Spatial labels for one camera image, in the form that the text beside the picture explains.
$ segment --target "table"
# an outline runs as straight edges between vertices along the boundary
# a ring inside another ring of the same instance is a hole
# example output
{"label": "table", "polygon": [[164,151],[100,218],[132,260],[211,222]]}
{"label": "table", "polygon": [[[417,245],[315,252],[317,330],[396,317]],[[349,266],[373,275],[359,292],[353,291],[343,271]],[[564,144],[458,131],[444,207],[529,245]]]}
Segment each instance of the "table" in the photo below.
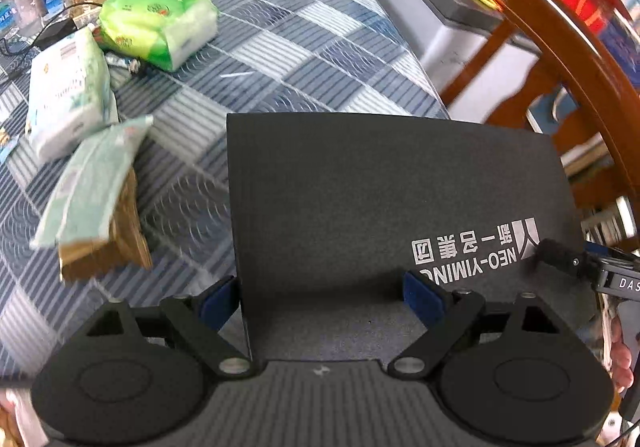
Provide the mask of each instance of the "table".
{"label": "table", "polygon": [[[212,0],[219,35],[177,72],[112,70],[122,118],[154,115],[140,148],[138,210],[153,271],[119,268],[66,285],[56,250],[29,247],[67,159],[37,163],[25,138],[0,168],[0,377],[33,377],[108,300],[132,306],[196,294],[234,274],[228,112],[376,112],[448,118],[431,81],[376,0]],[[0,57],[8,71],[16,59]],[[20,134],[29,75],[0,91],[0,120]],[[223,336],[243,347],[241,316]]]}

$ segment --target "wooden chair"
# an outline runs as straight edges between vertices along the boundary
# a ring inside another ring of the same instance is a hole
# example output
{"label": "wooden chair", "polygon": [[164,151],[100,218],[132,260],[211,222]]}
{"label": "wooden chair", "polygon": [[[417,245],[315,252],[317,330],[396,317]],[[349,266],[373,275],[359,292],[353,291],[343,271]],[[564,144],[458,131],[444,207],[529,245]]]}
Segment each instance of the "wooden chair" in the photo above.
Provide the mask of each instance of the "wooden chair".
{"label": "wooden chair", "polygon": [[[559,154],[600,133],[613,165],[572,184],[578,208],[607,207],[626,195],[640,221],[640,101],[638,93],[583,21],[560,0],[508,0],[505,19],[463,71],[440,95],[446,105],[466,88],[489,59],[520,30],[540,49],[520,91],[505,99],[485,123],[527,127],[526,112],[541,94],[559,84],[579,107],[562,121],[554,135]],[[637,237],[617,246],[639,248]]]}

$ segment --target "black cable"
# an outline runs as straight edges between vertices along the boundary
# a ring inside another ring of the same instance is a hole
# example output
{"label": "black cable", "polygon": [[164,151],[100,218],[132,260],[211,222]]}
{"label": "black cable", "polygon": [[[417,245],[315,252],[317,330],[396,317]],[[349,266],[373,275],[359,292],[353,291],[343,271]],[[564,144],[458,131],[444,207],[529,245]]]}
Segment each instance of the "black cable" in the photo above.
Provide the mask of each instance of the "black cable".
{"label": "black cable", "polygon": [[618,443],[620,440],[625,439],[627,436],[629,436],[633,430],[638,427],[638,425],[640,425],[640,420],[638,420],[635,424],[633,424],[629,429],[627,429],[625,432],[623,432],[620,436],[618,436],[615,440],[613,440],[613,442],[609,442],[605,445],[605,447],[613,447],[616,443]]}
{"label": "black cable", "polygon": [[24,52],[28,52],[29,50],[29,46],[27,45],[17,52],[12,52],[9,49],[9,43],[6,41],[6,39],[2,39],[2,44],[4,45],[4,48],[0,48],[0,53],[2,53],[2,55],[4,55],[5,57],[15,57],[17,55],[22,55]]}
{"label": "black cable", "polygon": [[18,65],[15,67],[15,69],[8,74],[7,79],[4,82],[0,82],[0,86],[4,86],[7,82],[10,82],[11,80],[15,80],[16,78],[19,78],[26,71],[26,69],[21,69],[20,67],[22,66],[22,64],[24,64],[24,61],[26,60],[27,55],[29,55],[29,52],[33,50],[33,47],[35,46],[36,41],[41,37],[41,35],[44,32],[46,32],[49,26],[51,26],[53,23],[56,22],[58,17],[60,17],[63,13],[65,13],[65,11],[70,10],[71,8],[75,8],[76,6],[85,6],[85,5],[99,6],[100,8],[102,8],[102,5],[100,3],[90,2],[90,1],[78,2],[78,3],[72,4],[71,6],[65,6],[62,10],[60,10],[57,14],[55,14],[51,19],[49,19],[49,22],[47,22],[44,25],[44,28],[40,30],[40,33],[36,35],[35,39],[31,44],[29,44],[26,48],[23,48],[16,53],[12,52],[12,55],[14,56],[22,55],[22,59],[20,59],[20,62],[18,62]]}

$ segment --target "neo-yiming logo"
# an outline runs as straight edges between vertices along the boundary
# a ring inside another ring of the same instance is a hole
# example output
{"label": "neo-yiming logo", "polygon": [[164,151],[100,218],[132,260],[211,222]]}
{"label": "neo-yiming logo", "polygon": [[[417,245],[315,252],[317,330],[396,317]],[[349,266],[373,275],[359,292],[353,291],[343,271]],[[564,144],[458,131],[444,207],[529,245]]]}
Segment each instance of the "neo-yiming logo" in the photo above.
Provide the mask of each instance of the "neo-yiming logo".
{"label": "neo-yiming logo", "polygon": [[[496,245],[499,242],[500,250],[481,256],[477,253],[478,241],[489,241]],[[476,231],[465,231],[437,236],[433,241],[431,237],[417,239],[411,242],[411,247],[416,265],[442,263],[420,270],[420,273],[439,285],[455,283],[484,273],[487,269],[497,270],[531,257],[539,242],[536,219],[527,218],[497,225],[495,233],[479,236],[479,239]]]}

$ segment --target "finger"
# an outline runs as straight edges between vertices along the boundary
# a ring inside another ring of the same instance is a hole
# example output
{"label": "finger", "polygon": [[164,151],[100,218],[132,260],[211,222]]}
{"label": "finger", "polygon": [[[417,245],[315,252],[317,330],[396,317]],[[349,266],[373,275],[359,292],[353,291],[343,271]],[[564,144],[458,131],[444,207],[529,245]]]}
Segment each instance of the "finger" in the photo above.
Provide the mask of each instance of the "finger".
{"label": "finger", "polygon": [[611,321],[611,342],[622,342],[622,324],[618,316]]}
{"label": "finger", "polygon": [[631,367],[631,351],[622,342],[611,345],[611,360],[623,369]]}
{"label": "finger", "polygon": [[611,369],[611,378],[616,385],[623,385],[624,387],[630,387],[634,383],[634,374],[631,369],[625,369],[617,365],[614,365]]}

